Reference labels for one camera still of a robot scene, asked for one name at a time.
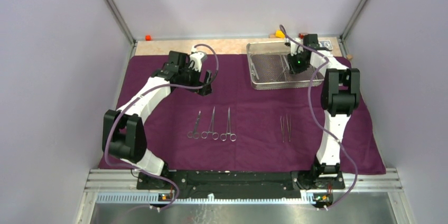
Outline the steel curved tweezers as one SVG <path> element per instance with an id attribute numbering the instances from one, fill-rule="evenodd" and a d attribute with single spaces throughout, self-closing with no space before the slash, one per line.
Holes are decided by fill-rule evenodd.
<path id="1" fill-rule="evenodd" d="M 285 142 L 285 119 L 283 116 L 280 117 L 281 124 L 281 133 L 282 133 L 282 142 Z"/>

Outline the steel forceps clamp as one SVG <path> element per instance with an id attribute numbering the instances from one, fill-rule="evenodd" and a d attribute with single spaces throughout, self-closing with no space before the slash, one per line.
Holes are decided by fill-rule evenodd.
<path id="1" fill-rule="evenodd" d="M 216 113 L 216 108 L 213 108 L 212 111 L 212 115 L 211 115 L 211 119 L 210 119 L 210 125 L 207 131 L 203 131 L 201 134 L 201 138 L 206 139 L 209 136 L 213 139 L 213 140 L 217 140 L 219 138 L 219 134 L 215 131 L 214 129 L 214 117 L 215 117 L 215 113 Z"/>

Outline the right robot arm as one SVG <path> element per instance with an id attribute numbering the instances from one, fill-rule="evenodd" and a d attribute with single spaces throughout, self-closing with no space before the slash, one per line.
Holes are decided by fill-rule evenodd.
<path id="1" fill-rule="evenodd" d="M 292 74 L 314 69 L 311 78 L 320 73 L 323 77 L 321 107 L 324 125 L 320 147 L 315 161 L 303 176 L 316 188 L 324 188 L 340 173 L 340 152 L 346 125 L 360 104 L 360 71 L 340 63 L 331 52 L 321 47 L 317 34 L 303 38 L 286 37 L 290 47 L 287 62 Z"/>

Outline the metal mesh instrument tray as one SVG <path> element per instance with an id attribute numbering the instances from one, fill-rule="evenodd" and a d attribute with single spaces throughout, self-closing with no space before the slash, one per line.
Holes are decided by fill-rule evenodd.
<path id="1" fill-rule="evenodd" d="M 248 43 L 246 45 L 251 85 L 256 90 L 307 88 L 315 67 L 310 66 L 299 74 L 290 74 L 287 54 L 290 48 L 283 41 Z M 253 62 L 259 75 L 251 73 Z"/>

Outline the steel hemostat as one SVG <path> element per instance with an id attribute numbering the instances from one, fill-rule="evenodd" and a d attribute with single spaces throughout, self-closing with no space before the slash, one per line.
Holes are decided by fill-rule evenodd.
<path id="1" fill-rule="evenodd" d="M 237 140 L 237 135 L 231 131 L 231 111 L 230 111 L 230 107 L 228 108 L 228 112 L 227 112 L 226 132 L 222 133 L 220 135 L 219 139 L 222 142 L 225 142 L 227 140 L 229 140 L 231 142 L 235 142 Z"/>

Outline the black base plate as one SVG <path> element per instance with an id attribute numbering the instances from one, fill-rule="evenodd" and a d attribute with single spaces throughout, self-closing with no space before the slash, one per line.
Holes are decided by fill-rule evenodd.
<path id="1" fill-rule="evenodd" d="M 313 178 L 307 171 L 291 172 L 233 172 L 233 171 L 163 171 L 164 179 L 140 174 L 139 190 L 174 191 L 180 189 L 179 199 L 202 199 L 213 194 L 216 199 L 298 199 L 308 190 L 345 189 L 341 174 L 336 178 Z"/>

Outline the yellow small block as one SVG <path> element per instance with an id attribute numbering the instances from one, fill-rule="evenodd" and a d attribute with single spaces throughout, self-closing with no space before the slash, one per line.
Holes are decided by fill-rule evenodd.
<path id="1" fill-rule="evenodd" d="M 281 30 L 276 30 L 274 35 L 275 35 L 276 38 L 279 38 L 279 39 L 284 39 L 285 38 L 285 34 Z"/>

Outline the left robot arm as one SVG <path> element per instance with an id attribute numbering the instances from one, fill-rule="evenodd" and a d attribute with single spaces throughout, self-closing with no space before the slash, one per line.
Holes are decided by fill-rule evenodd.
<path id="1" fill-rule="evenodd" d="M 110 157 L 119 159 L 118 166 L 130 166 L 150 174 L 149 181 L 157 189 L 169 183 L 164 171 L 165 162 L 147 147 L 144 124 L 157 105 L 176 88 L 184 88 L 199 95 L 211 93 L 216 78 L 206 71 L 200 80 L 207 54 L 193 48 L 190 54 L 171 51 L 168 61 L 155 70 L 146 84 L 126 104 L 104 114 L 102 150 L 107 164 Z"/>

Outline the steel needle holder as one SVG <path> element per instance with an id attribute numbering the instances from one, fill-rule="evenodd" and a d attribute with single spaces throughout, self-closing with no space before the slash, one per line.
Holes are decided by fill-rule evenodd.
<path id="1" fill-rule="evenodd" d="M 291 141 L 292 120 L 289 114 L 286 115 L 287 139 Z"/>

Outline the blue playing card deck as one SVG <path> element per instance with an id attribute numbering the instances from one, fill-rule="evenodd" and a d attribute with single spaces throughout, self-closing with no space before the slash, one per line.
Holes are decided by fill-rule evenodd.
<path id="1" fill-rule="evenodd" d="M 319 46 L 320 46 L 321 48 L 325 48 L 325 49 L 327 49 L 327 50 L 329 50 L 329 51 L 332 51 L 332 50 L 333 50 L 333 45 L 332 45 L 332 43 L 331 43 L 330 40 L 322 40 L 322 41 L 319 41 Z"/>

